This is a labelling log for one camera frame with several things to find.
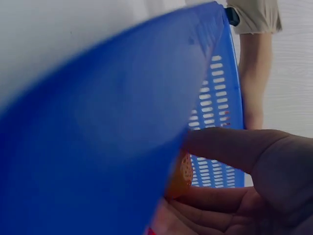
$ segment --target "blue plastic colander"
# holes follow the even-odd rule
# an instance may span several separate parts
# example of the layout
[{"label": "blue plastic colander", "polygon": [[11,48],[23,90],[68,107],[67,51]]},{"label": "blue plastic colander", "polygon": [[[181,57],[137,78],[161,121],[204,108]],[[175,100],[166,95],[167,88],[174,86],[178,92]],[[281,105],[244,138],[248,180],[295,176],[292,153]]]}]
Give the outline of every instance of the blue plastic colander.
[{"label": "blue plastic colander", "polygon": [[[142,234],[188,125],[243,127],[216,2],[127,30],[40,81],[0,117],[1,235]],[[193,164],[195,185],[243,186],[240,171]]]}]

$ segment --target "person's arm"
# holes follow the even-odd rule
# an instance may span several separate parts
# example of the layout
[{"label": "person's arm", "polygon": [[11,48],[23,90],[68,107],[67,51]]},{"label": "person's arm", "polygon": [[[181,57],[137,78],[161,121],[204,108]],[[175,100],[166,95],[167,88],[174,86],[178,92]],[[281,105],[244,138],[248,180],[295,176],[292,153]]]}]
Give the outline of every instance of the person's arm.
[{"label": "person's arm", "polygon": [[272,62],[272,33],[282,29],[277,0],[228,0],[240,23],[239,74],[247,129],[261,129],[263,94]]}]

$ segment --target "red object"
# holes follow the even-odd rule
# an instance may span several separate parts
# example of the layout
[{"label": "red object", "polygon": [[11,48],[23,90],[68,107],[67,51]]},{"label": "red object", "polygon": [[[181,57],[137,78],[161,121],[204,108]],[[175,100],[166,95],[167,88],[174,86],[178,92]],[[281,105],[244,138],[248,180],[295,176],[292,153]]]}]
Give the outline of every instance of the red object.
[{"label": "red object", "polygon": [[156,234],[152,231],[152,229],[149,228],[148,235],[156,235]]}]

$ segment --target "black object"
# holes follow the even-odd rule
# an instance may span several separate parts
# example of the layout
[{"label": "black object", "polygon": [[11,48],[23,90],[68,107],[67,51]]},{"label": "black object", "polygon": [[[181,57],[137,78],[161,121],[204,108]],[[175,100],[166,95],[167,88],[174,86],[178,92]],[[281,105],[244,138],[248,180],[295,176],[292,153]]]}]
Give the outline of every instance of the black object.
[{"label": "black object", "polygon": [[229,21],[229,24],[232,26],[237,26],[240,23],[239,16],[233,7],[225,8],[226,15]]}]

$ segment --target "khaki shirt sleeve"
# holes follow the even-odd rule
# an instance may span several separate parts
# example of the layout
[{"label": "khaki shirt sleeve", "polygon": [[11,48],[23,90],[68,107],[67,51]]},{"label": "khaki shirt sleeve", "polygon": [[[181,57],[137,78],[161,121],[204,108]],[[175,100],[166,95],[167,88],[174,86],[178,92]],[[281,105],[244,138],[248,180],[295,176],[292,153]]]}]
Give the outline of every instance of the khaki shirt sleeve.
[{"label": "khaki shirt sleeve", "polygon": [[276,33],[282,30],[278,0],[227,0],[234,7],[240,23],[235,27],[238,34]]}]

